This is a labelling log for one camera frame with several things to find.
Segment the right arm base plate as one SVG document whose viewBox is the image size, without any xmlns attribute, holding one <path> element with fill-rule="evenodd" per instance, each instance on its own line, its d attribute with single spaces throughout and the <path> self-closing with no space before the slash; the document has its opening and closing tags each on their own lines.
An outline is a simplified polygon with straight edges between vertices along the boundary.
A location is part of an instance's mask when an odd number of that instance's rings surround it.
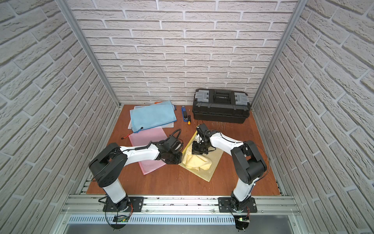
<svg viewBox="0 0 374 234">
<path fill-rule="evenodd" d="M 257 204 L 253 197 L 249 197 L 244 201 L 238 201 L 234 197 L 218 198 L 218 207 L 220 213 L 257 213 Z"/>
</svg>

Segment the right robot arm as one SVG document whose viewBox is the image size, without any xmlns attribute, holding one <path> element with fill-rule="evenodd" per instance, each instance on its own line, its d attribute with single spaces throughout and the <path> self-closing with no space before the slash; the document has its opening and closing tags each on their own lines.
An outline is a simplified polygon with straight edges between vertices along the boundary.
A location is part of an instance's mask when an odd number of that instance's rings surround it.
<svg viewBox="0 0 374 234">
<path fill-rule="evenodd" d="M 192 143 L 192 153 L 208 154 L 210 148 L 215 148 L 232 157 L 238 182 L 231 194 L 229 207 L 235 211 L 247 209 L 256 182 L 268 172 L 257 145 L 251 140 L 238 141 L 219 131 L 209 130 L 205 124 L 197 126 L 196 130 L 198 139 Z"/>
</svg>

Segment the blue document bag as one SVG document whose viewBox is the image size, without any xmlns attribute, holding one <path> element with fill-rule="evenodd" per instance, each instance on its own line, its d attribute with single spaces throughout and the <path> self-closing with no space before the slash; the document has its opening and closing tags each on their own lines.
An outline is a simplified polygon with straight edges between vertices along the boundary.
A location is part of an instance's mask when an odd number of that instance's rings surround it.
<svg viewBox="0 0 374 234">
<path fill-rule="evenodd" d="M 130 116 L 134 133 L 177 121 L 170 101 L 135 108 L 130 111 Z"/>
</svg>

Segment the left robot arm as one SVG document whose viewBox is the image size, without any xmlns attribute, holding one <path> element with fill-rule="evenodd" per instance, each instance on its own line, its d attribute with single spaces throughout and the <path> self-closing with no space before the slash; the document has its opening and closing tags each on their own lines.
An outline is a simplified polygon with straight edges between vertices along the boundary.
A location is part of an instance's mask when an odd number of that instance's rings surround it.
<svg viewBox="0 0 374 234">
<path fill-rule="evenodd" d="M 162 161 L 171 165 L 181 163 L 183 141 L 178 138 L 180 134 L 181 129 L 178 129 L 165 140 L 150 141 L 147 145 L 138 147 L 111 143 L 92 159 L 88 167 L 93 179 L 107 196 L 103 210 L 122 212 L 130 208 L 129 196 L 118 179 L 127 165 L 147 160 Z"/>
</svg>

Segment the yellow document bag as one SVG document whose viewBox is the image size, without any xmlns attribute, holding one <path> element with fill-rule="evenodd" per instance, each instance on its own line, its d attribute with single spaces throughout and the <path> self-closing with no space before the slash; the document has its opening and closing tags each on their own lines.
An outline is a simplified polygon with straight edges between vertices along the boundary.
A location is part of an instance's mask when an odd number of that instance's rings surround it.
<svg viewBox="0 0 374 234">
<path fill-rule="evenodd" d="M 184 155 L 184 153 L 186 152 L 187 148 L 192 145 L 193 141 L 196 141 L 195 137 L 197 135 L 197 132 L 194 133 L 194 135 L 192 136 L 191 140 L 189 141 L 187 147 L 183 150 L 182 154 Z M 184 166 L 184 164 L 181 162 L 179 165 L 182 166 L 183 168 L 187 169 L 188 171 L 192 172 L 193 174 L 197 175 L 198 177 L 202 178 L 203 180 L 207 181 L 207 182 L 210 182 L 214 172 L 215 172 L 215 169 L 216 167 L 218 166 L 218 163 L 222 157 L 222 154 L 223 154 L 224 151 L 220 150 L 220 149 L 214 149 L 213 147 L 210 147 L 209 148 L 209 153 L 206 155 L 206 154 L 203 154 L 204 157 L 210 159 L 212 161 L 212 165 L 211 167 L 208 169 L 208 170 L 202 170 L 200 169 L 199 171 L 195 170 L 195 169 L 188 169 Z"/>
</svg>

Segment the yellow cleaning cloth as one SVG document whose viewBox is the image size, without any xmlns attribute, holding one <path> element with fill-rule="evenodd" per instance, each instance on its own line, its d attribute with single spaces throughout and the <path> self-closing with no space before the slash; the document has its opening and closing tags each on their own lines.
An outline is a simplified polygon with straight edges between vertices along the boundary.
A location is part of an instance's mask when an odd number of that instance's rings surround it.
<svg viewBox="0 0 374 234">
<path fill-rule="evenodd" d="M 211 165 L 212 161 L 203 155 L 194 155 L 192 153 L 192 146 L 190 145 L 186 152 L 183 155 L 182 163 L 184 166 L 188 169 L 195 169 L 199 171 L 202 170 L 208 170 Z"/>
</svg>

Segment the clear mesh document bag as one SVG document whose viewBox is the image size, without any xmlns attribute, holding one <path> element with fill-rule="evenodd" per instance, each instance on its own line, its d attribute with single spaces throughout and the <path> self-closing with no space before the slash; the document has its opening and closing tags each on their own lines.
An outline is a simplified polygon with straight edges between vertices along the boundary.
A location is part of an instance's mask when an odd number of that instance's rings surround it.
<svg viewBox="0 0 374 234">
<path fill-rule="evenodd" d="M 133 109 L 139 109 L 139 108 L 143 108 L 144 106 L 135 106 Z M 171 123 L 168 123 L 168 124 L 164 124 L 164 125 L 161 125 L 161 126 L 157 126 L 157 128 L 173 128 L 174 127 L 174 122 L 171 122 Z M 132 123 L 131 121 L 129 122 L 129 125 L 128 125 L 128 129 L 131 129 L 132 128 Z"/>
</svg>

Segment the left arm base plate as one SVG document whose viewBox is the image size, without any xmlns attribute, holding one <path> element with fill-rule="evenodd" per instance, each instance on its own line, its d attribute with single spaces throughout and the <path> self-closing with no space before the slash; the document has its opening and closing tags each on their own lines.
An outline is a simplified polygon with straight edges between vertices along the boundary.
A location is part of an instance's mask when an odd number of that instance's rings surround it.
<svg viewBox="0 0 374 234">
<path fill-rule="evenodd" d="M 105 197 L 104 212 L 141 212 L 144 197 L 125 197 L 118 203 L 114 203 L 110 197 Z"/>
</svg>

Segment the black plastic toolbox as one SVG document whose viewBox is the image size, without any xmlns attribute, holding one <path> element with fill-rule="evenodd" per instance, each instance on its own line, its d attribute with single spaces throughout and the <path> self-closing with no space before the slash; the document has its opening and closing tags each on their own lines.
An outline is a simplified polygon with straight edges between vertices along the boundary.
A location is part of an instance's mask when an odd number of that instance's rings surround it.
<svg viewBox="0 0 374 234">
<path fill-rule="evenodd" d="M 249 96 L 244 92 L 196 89 L 192 112 L 196 120 L 242 124 L 250 116 Z"/>
</svg>

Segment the aluminium mounting rail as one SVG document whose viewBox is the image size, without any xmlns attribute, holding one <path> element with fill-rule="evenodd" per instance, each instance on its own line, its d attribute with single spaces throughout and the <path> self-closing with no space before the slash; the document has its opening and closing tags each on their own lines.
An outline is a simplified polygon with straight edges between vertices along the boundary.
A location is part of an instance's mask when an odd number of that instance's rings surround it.
<svg viewBox="0 0 374 234">
<path fill-rule="evenodd" d="M 220 196 L 161 196 L 129 195 L 144 197 L 141 212 L 136 215 L 225 215 L 220 213 Z M 257 213 L 250 215 L 300 215 L 293 197 L 253 196 Z M 103 195 L 70 195 L 62 207 L 63 214 L 103 214 L 105 197 Z"/>
</svg>

